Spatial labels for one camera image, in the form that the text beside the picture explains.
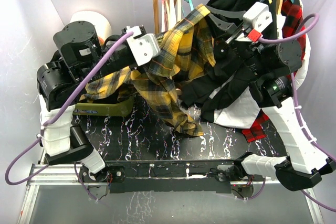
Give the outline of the yellow plaid shirt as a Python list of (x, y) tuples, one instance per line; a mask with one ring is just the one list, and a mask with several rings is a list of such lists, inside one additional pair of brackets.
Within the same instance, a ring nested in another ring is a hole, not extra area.
[(137, 70), (129, 67), (86, 85), (81, 101), (94, 102), (118, 93), (118, 101), (137, 92), (174, 131), (201, 136), (203, 130), (178, 104), (177, 89), (215, 66), (213, 39), (206, 22), (210, 10), (196, 6), (172, 29), (158, 34), (161, 54)]

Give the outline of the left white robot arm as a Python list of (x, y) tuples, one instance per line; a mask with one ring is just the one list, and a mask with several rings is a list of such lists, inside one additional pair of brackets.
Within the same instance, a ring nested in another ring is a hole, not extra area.
[(142, 66), (160, 49), (143, 26), (128, 26), (111, 44), (101, 44), (95, 26), (84, 20), (69, 23), (53, 40), (53, 59), (37, 71), (40, 144), (50, 166), (80, 163), (96, 181), (104, 181), (109, 173), (105, 160), (72, 123), (76, 104), (86, 85), (125, 67)]

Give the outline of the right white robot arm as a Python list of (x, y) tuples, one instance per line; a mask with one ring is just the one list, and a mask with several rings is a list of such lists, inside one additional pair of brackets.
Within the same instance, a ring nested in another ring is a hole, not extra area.
[(274, 124), (287, 151), (284, 157), (247, 152), (234, 160), (227, 176), (240, 180), (251, 175), (275, 178), (291, 191), (314, 187), (322, 175), (335, 170), (335, 161), (308, 136), (297, 104), (292, 74), (302, 67), (298, 38), (305, 31), (282, 39), (264, 39), (262, 33), (273, 19), (263, 3), (255, 3), (247, 11), (211, 9), (211, 13), (211, 21), (221, 31), (215, 52), (232, 54), (239, 60), (224, 90), (234, 88), (230, 94), (233, 100), (249, 90)]

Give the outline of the black hanging shirt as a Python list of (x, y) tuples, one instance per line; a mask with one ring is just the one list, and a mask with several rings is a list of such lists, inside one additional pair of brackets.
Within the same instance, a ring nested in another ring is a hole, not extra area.
[[(213, 7), (227, 11), (247, 11), (256, 2), (268, 4), (270, 11), (274, 11), (272, 0), (209, 0), (207, 7)], [(205, 74), (202, 77), (194, 79), (191, 83), (182, 88), (181, 100), (184, 106), (190, 107), (196, 105), (201, 109), (201, 118), (204, 121), (214, 123), (214, 111), (224, 109), (230, 106), (243, 91), (249, 89), (249, 83), (256, 79), (256, 76), (242, 66), (230, 77), (211, 76), (207, 69), (210, 66), (206, 64)]]

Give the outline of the pink plastic hanger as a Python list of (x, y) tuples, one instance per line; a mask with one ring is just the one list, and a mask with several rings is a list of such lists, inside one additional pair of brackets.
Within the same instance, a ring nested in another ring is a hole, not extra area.
[(161, 0), (161, 32), (169, 29), (170, 8), (169, 0)]

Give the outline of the cream plastic hanger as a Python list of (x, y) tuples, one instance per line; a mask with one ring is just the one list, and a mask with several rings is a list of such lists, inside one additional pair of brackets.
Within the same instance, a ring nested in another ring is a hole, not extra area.
[(169, 0), (168, 28), (172, 29), (180, 20), (182, 20), (182, 1)]

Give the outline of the red plaid hanging shirt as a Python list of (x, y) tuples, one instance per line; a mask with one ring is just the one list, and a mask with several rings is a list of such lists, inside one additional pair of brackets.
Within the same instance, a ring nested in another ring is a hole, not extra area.
[[(283, 38), (294, 35), (300, 23), (303, 21), (300, 0), (283, 0), (281, 15), (286, 18), (285, 23), (282, 26)], [(249, 129), (243, 129), (241, 131), (248, 143), (260, 140), (267, 136), (263, 131), (262, 124), (268, 120), (269, 117), (263, 111), (260, 111), (252, 126)]]

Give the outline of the cream round drawer box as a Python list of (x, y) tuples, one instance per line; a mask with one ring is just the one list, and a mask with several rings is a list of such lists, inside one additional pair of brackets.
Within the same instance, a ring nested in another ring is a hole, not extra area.
[(100, 13), (94, 11), (83, 10), (72, 15), (70, 22), (87, 21), (95, 26), (99, 43), (101, 46), (106, 39), (112, 35), (112, 27), (109, 21)]

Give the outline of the olive green laundry bin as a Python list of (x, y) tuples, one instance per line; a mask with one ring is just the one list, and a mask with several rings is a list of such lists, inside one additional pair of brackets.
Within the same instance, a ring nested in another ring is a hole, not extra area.
[(78, 103), (73, 115), (126, 117), (133, 110), (134, 96), (119, 103)]

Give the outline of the white quilted jacket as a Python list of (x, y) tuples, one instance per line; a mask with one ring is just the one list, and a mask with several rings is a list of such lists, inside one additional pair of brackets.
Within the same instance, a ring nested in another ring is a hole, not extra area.
[[(277, 22), (277, 39), (287, 37), (285, 34), (285, 18), (288, 18), (289, 15), (285, 13), (285, 5), (294, 7), (290, 1), (284, 1), (281, 14), (273, 19)], [(303, 35), (301, 39), (303, 40), (303, 45), (301, 46), (303, 50), (302, 67), (295, 73), (295, 84), (297, 89), (300, 88), (307, 76), (311, 54), (311, 45), (308, 35)], [(259, 106), (252, 98), (250, 91), (246, 88), (239, 98), (237, 98), (230, 106), (214, 111), (214, 123), (226, 127), (248, 129), (257, 118), (259, 110)]]

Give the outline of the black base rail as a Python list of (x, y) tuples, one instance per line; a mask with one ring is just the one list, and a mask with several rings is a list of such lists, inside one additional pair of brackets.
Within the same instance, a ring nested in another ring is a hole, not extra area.
[(80, 178), (88, 186), (105, 186), (108, 193), (214, 191), (230, 193), (231, 188), (252, 187), (262, 182), (258, 175), (243, 175), (232, 160), (144, 160), (110, 161), (106, 175), (94, 178), (86, 167)]

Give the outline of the aluminium table frame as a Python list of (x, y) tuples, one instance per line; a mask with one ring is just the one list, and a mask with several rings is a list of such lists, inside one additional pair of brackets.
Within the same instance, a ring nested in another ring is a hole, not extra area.
[[(281, 154), (275, 130), (248, 144), (233, 129), (203, 124), (202, 137), (174, 133), (159, 119), (78, 117), (92, 143), (106, 159), (232, 158), (245, 150)], [(94, 203), (80, 185), (32, 185), (26, 190), (21, 223), (324, 223), (320, 207), (302, 193), (269, 182), (261, 195), (244, 203), (230, 194), (209, 192), (132, 192), (109, 195)]]

